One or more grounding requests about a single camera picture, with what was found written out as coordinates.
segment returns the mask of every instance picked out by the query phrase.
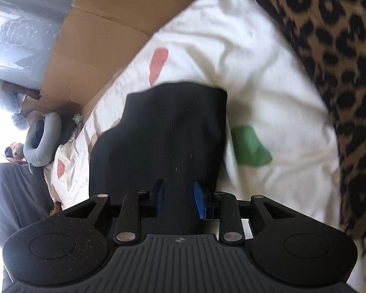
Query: plastic bag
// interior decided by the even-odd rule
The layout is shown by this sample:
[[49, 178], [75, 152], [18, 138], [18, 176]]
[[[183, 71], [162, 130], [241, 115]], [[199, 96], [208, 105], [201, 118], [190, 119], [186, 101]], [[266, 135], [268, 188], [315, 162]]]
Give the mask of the plastic bag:
[[22, 107], [22, 96], [19, 96], [17, 93], [13, 91], [3, 90], [1, 87], [3, 85], [3, 80], [0, 79], [0, 108], [12, 112], [12, 113], [20, 113]]
[[0, 79], [39, 90], [72, 0], [0, 0]]
[[14, 126], [16, 126], [16, 128], [20, 131], [27, 130], [30, 127], [26, 118], [20, 113], [14, 113], [11, 116], [11, 119], [14, 123]]

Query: gray neck pillow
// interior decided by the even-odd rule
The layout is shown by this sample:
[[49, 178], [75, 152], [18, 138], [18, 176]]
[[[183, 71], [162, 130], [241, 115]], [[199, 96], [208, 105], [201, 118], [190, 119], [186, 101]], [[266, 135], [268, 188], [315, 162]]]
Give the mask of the gray neck pillow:
[[61, 118], [57, 112], [46, 115], [44, 121], [33, 122], [23, 147], [24, 157], [29, 164], [41, 167], [54, 159], [59, 146], [61, 126]]

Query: metal rivet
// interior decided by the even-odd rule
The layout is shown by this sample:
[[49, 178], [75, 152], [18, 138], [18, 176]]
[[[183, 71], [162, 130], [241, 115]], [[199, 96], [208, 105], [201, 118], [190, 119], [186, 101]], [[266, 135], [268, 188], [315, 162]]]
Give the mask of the metal rivet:
[[236, 242], [243, 239], [243, 236], [238, 232], [229, 231], [224, 234], [224, 239], [229, 242]]
[[135, 234], [130, 231], [124, 231], [117, 234], [117, 239], [121, 242], [133, 241], [135, 239]]
[[175, 239], [175, 241], [176, 241], [176, 242], [178, 242], [178, 243], [180, 243], [180, 244], [182, 244], [183, 242], [185, 242], [185, 241], [186, 241], [186, 239], [185, 239], [185, 238], [183, 238], [183, 237], [177, 237], [177, 238]]

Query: pink polka dot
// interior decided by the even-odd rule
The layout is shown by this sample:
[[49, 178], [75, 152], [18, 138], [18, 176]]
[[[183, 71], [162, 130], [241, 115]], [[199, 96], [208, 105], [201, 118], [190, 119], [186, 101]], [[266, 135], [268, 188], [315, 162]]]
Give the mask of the pink polka dot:
[[57, 162], [57, 176], [60, 179], [61, 176], [65, 173], [65, 165], [63, 162], [59, 159]]
[[149, 66], [149, 83], [152, 86], [161, 73], [165, 62], [168, 58], [168, 49], [162, 47], [157, 48], [152, 56], [151, 64]]

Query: person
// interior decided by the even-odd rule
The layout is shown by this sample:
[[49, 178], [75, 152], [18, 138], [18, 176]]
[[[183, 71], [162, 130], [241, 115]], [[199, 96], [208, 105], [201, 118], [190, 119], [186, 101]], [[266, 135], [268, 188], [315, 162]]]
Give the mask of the person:
[[[27, 165], [0, 164], [0, 245], [21, 228], [49, 217], [53, 201], [43, 168], [31, 174]], [[4, 268], [3, 290], [12, 281]]]
[[5, 158], [10, 162], [24, 162], [23, 143], [13, 142], [5, 149]]

